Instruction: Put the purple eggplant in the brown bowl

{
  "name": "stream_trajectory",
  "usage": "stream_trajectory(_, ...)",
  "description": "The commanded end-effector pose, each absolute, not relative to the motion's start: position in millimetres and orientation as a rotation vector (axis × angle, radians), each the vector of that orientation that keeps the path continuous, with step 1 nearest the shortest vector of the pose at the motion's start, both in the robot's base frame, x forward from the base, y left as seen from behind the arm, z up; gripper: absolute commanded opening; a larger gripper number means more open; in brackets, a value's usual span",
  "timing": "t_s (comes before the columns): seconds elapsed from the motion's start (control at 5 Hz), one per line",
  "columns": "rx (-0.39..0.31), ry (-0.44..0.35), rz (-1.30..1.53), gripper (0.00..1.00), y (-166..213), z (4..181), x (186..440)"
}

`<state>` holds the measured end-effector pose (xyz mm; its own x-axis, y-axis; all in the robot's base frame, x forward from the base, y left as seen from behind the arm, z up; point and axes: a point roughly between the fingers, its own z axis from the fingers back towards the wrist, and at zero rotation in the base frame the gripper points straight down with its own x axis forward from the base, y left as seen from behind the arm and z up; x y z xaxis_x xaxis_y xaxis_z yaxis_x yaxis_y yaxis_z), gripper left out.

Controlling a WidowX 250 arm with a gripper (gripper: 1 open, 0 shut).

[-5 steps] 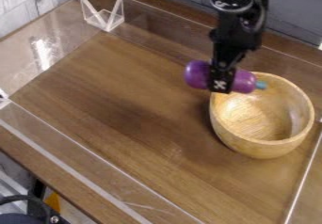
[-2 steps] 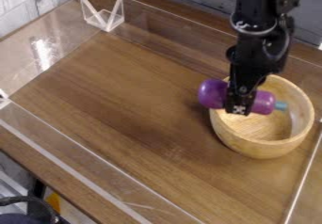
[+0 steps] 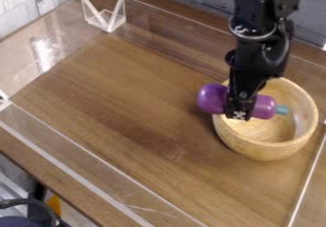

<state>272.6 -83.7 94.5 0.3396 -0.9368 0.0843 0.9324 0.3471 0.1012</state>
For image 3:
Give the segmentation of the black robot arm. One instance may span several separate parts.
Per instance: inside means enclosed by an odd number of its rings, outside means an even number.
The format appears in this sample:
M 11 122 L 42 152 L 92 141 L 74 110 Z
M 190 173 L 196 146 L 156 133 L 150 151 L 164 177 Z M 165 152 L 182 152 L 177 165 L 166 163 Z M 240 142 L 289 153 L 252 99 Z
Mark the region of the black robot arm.
M 287 72 L 295 22 L 289 18 L 301 0 L 234 0 L 229 28 L 237 39 L 236 49 L 226 54 L 230 84 L 226 117 L 255 117 L 259 91 L 268 81 Z

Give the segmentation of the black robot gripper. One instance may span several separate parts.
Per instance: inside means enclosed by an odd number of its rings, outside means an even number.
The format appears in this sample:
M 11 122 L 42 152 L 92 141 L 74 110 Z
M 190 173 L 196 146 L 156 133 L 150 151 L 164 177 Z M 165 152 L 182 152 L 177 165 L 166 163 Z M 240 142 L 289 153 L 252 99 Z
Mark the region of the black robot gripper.
M 269 80 L 285 75 L 295 24 L 283 18 L 260 29 L 233 17 L 229 26 L 237 45 L 226 55 L 232 70 L 225 114 L 229 119 L 249 121 L 259 91 Z

